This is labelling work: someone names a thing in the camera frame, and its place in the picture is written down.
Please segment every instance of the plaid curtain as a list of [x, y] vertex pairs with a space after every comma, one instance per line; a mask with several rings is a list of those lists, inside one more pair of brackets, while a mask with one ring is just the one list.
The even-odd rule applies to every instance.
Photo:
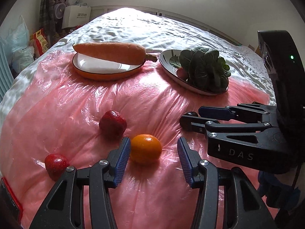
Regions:
[[39, 28], [43, 28], [50, 38], [51, 46], [54, 44], [55, 22], [53, 14], [54, 0], [41, 0], [39, 12]]

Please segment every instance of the cardboard box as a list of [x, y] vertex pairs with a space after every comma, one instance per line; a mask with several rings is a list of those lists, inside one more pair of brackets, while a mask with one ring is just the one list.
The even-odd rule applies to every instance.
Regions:
[[89, 22], [91, 7], [68, 6], [63, 15], [62, 28], [83, 26]]

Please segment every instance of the pink plastic sheet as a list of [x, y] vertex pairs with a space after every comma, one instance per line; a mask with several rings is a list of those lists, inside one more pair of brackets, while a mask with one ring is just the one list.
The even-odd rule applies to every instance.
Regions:
[[[223, 107], [253, 101], [268, 104], [269, 96], [234, 79], [230, 79], [229, 90], [223, 95], [197, 95], [173, 82], [158, 62], [146, 62], [139, 74], [127, 80], [94, 82], [74, 72], [72, 57], [73, 54], [56, 51], [40, 62], [31, 85], [2, 128], [0, 168], [23, 206], [22, 226], [29, 228], [54, 185], [43, 163], [48, 154], [61, 153], [80, 169], [92, 166], [118, 146], [120, 142], [105, 141], [98, 126], [101, 116], [112, 109], [127, 120], [124, 136], [148, 133], [163, 145], [158, 164], [139, 167], [128, 162], [122, 183], [110, 191], [118, 228], [190, 228], [198, 190], [190, 189], [185, 182], [177, 139], [186, 137], [191, 148], [218, 167], [234, 165], [207, 156], [204, 135], [181, 130], [180, 116], [197, 111], [200, 106]], [[257, 187], [257, 171], [242, 168]], [[219, 201], [221, 221], [221, 189]], [[84, 212], [88, 229], [88, 189]]]

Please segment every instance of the light blue curtain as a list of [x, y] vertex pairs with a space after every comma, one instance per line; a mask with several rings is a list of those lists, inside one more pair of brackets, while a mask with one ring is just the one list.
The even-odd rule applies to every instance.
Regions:
[[4, 94], [12, 86], [14, 78], [7, 63], [4, 45], [0, 41], [0, 102], [2, 102]]

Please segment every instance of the white bedsheet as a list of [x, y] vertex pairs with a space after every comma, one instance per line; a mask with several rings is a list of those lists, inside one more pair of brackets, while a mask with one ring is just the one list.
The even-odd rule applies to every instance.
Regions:
[[194, 46], [217, 49], [231, 67], [232, 77], [248, 81], [267, 92], [270, 95], [270, 105], [275, 105], [272, 83], [263, 61], [248, 47], [234, 46], [211, 33], [178, 21], [122, 8], [100, 16], [64, 37], [20, 73], [0, 103], [0, 135], [5, 117], [31, 83], [39, 61], [57, 49], [73, 52], [73, 43], [85, 41], [132, 42], [144, 46], [148, 52], [183, 50]]

